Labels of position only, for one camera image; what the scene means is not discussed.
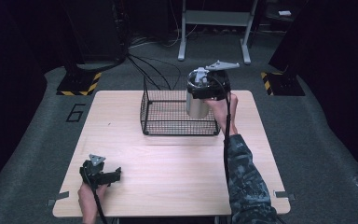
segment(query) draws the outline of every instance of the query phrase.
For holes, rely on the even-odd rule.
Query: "hazard tape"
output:
[[[272,92],[271,85],[269,85],[269,79],[267,77],[267,73],[262,72],[261,77],[263,78],[264,87],[266,88],[267,94],[268,95],[274,95],[274,93]]]
[[[91,95],[95,88],[97,88],[98,81],[100,80],[101,73],[95,75],[92,80],[91,85],[89,86],[88,91],[57,91],[57,95]]]

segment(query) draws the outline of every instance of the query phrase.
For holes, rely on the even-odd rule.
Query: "cable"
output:
[[[229,127],[231,125],[231,111],[230,111],[231,94],[229,96],[227,96],[225,88],[223,87],[222,83],[220,83],[220,81],[217,80],[217,78],[215,78],[215,77],[210,77],[210,78],[213,79],[220,86],[220,88],[223,91],[223,94],[225,95],[225,100],[227,103],[226,132],[225,132],[224,149],[223,149],[223,161],[225,164],[226,181],[228,183],[229,173],[228,173],[228,162],[227,162],[227,160],[228,160],[227,150],[228,150],[228,143],[229,143]]]
[[[180,77],[182,76],[182,73],[181,73],[180,69],[179,69],[177,66],[175,66],[174,64],[171,64],[171,63],[166,63],[166,64],[169,64],[169,65],[175,67],[176,70],[178,71],[178,74],[179,74],[179,75],[177,76],[177,79],[176,79],[175,82],[173,83],[173,86],[172,86],[172,85],[169,83],[169,81],[167,80],[167,78],[166,78],[165,76],[163,76],[155,66],[153,66],[151,63],[147,62],[147,61],[144,60],[144,59],[153,60],[153,61],[157,61],[157,62],[160,62],[160,63],[165,63],[165,62],[163,62],[163,61],[161,61],[161,60],[157,60],[157,59],[152,59],[152,58],[139,57],[139,56],[135,56],[135,55],[133,55],[133,54],[128,54],[128,55],[127,55],[127,58],[128,58],[129,61],[132,63],[132,65],[133,65],[136,69],[138,69],[138,71],[144,76],[145,81],[147,81],[147,82],[150,83],[151,85],[155,86],[159,91],[161,91],[162,89],[167,89],[167,90],[169,90],[169,91],[175,90],[176,85],[178,84],[179,79],[180,79]],[[159,76],[163,79],[163,82],[166,84],[166,86],[157,84],[157,83],[153,80],[153,78],[152,78],[150,75],[148,75],[148,74],[146,73],[146,71],[145,71],[139,64],[137,64],[137,63],[135,62],[135,60],[133,60],[133,59],[137,59],[137,60],[139,60],[139,61],[141,61],[141,62],[143,62],[143,63],[146,63],[148,66],[150,66],[154,71],[156,71],[156,72],[159,74]]]
[[[280,217],[277,216],[277,219],[278,219],[282,224],[286,224]]]
[[[205,0],[202,1],[202,8],[201,8],[201,10],[203,11],[204,8],[205,8]],[[193,33],[193,31],[196,30],[197,26],[198,26],[198,24],[196,24],[196,25],[194,26],[194,28],[186,35],[186,38],[187,38],[189,35],[191,35],[191,33]]]
[[[107,224],[106,217],[103,214],[103,208],[101,207],[100,198],[98,197],[98,194],[97,194],[97,189],[95,189],[91,185],[91,182],[89,180],[89,176],[86,173],[86,167],[84,166],[84,164],[83,164],[83,173],[84,173],[84,176],[86,177],[86,180],[87,180],[87,183],[89,184],[89,187],[91,188],[92,194],[94,195],[94,199],[95,199],[95,202],[97,203],[97,208],[98,208],[98,213],[100,214],[100,218],[103,221],[103,224]]]
[[[177,36],[176,36],[176,39],[173,41],[172,44],[170,44],[170,45],[163,45],[164,47],[172,47],[173,45],[175,45],[175,44],[178,42],[178,40],[180,40],[180,37],[179,37],[179,36],[180,36],[180,33],[179,33],[179,24],[178,24],[178,21],[177,21],[177,19],[176,19],[176,17],[175,17],[175,13],[173,12],[172,0],[170,0],[170,7],[171,7],[171,13],[172,13],[172,15],[173,15],[173,19],[175,20]]]

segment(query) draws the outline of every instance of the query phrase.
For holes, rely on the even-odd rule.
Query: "human hand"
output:
[[[237,134],[238,130],[235,127],[235,114],[237,112],[238,97],[236,94],[229,92],[227,94],[230,101],[231,122],[229,127],[229,134]],[[213,111],[214,119],[216,119],[223,133],[226,133],[227,126],[227,102],[226,99],[215,101],[214,99],[203,100]]]
[[[100,203],[103,203],[103,196],[106,192],[107,185],[101,185],[97,188],[97,195],[100,198]],[[98,207],[94,199],[94,194],[90,186],[82,182],[80,189],[77,191],[79,196],[79,205],[81,213],[83,214],[83,223],[93,224],[97,220]]]

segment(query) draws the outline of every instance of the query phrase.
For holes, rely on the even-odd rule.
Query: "black wire basket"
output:
[[[204,119],[186,113],[187,76],[145,76],[141,126],[146,135],[218,135],[212,110]]]

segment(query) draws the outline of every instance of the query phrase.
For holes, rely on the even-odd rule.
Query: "person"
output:
[[[97,188],[96,192],[103,203],[103,196],[106,192],[107,185],[101,185]],[[83,214],[83,224],[94,224],[97,220],[98,207],[94,199],[94,194],[90,186],[82,182],[80,189],[77,191],[79,197],[79,205],[81,213]]]
[[[251,150],[246,146],[242,136],[235,126],[238,97],[229,92],[231,122],[229,125],[229,142],[227,146],[228,166],[228,194],[231,207],[232,224],[272,224],[277,221],[277,212],[271,206],[271,200],[267,185],[253,163]],[[226,132],[227,101],[206,99],[213,111],[217,123]],[[106,191],[106,186],[97,189],[100,199]],[[79,204],[83,213],[83,223],[95,223],[97,217],[97,205],[90,187],[83,183],[78,191]]]

